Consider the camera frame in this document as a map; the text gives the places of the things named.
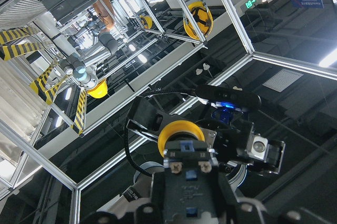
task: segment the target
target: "caution tape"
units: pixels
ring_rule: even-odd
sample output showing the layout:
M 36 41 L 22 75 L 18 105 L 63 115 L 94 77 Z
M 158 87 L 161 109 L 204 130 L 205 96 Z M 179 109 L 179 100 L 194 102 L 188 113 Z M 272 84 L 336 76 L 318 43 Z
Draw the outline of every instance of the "caution tape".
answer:
M 74 124 L 71 128 L 81 137 L 83 137 L 83 130 L 85 127 L 85 115 L 86 115 L 86 90 L 82 87 L 80 96 L 78 98 L 77 111 L 74 120 Z
M 28 52 L 44 49 L 40 43 L 26 43 L 0 47 L 0 58 L 4 61 L 10 60 L 14 57 L 24 55 Z
M 29 85 L 30 88 L 40 96 L 48 105 L 52 104 L 58 89 L 60 88 L 61 84 L 69 78 L 69 75 L 64 76 L 56 85 L 54 85 L 50 89 L 46 89 L 46 84 L 49 78 L 50 73 L 57 65 L 57 61 L 54 60 L 51 65 L 31 84 Z
M 6 31 L 0 31 L 0 44 L 5 44 L 12 40 L 22 38 L 25 36 L 30 36 L 37 34 L 38 30 L 36 28 L 27 27 L 27 28 L 17 28 Z

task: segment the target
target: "safety helmet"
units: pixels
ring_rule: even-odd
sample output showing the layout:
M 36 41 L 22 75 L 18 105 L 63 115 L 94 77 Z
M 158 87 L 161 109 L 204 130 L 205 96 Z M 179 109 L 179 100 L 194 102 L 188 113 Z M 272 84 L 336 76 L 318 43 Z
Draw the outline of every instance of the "safety helmet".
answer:
M 147 15 L 145 15 L 145 16 L 141 15 L 140 18 L 141 18 L 142 24 L 144 25 L 144 28 L 151 28 L 152 27 L 152 18 L 151 17 L 149 17 Z
M 196 21 L 201 32 L 206 37 L 212 31 L 213 28 L 213 17 L 211 11 L 206 6 L 206 4 L 204 4 L 201 1 L 191 3 L 189 5 L 189 10 L 193 15 L 193 18 Z M 185 15 L 183 16 L 184 16 L 184 28 L 186 33 L 191 38 L 199 40 L 199 37 L 197 36 L 193 28 L 193 25 L 190 23 L 189 19 Z
M 96 99 L 103 98 L 105 95 L 107 95 L 106 79 L 98 83 L 94 89 L 88 91 L 88 94 Z

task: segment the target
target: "air vent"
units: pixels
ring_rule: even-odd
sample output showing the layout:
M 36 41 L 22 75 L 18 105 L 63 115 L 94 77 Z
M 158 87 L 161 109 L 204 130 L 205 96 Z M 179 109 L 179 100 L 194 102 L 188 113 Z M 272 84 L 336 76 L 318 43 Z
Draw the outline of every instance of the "air vent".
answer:
M 262 85 L 280 93 L 302 76 L 301 73 L 282 69 Z

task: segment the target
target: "yellow ring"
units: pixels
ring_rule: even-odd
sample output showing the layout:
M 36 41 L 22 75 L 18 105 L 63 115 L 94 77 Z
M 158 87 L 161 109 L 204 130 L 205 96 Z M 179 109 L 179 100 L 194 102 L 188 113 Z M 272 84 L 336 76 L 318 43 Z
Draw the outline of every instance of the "yellow ring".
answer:
M 186 132 L 195 136 L 199 141 L 205 141 L 205 136 L 200 127 L 188 120 L 176 120 L 167 124 L 158 137 L 158 150 L 160 155 L 164 157 L 164 149 L 167 140 L 174 134 Z

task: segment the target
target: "green exit sign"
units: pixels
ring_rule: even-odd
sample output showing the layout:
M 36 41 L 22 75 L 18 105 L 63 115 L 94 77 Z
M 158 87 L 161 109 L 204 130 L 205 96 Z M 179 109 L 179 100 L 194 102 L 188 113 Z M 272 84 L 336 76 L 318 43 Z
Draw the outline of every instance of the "green exit sign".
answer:
M 247 1 L 245 4 L 246 4 L 246 7 L 247 8 L 251 8 L 253 5 L 254 5 L 254 3 L 256 2 L 256 0 L 249 0 L 249 1 Z

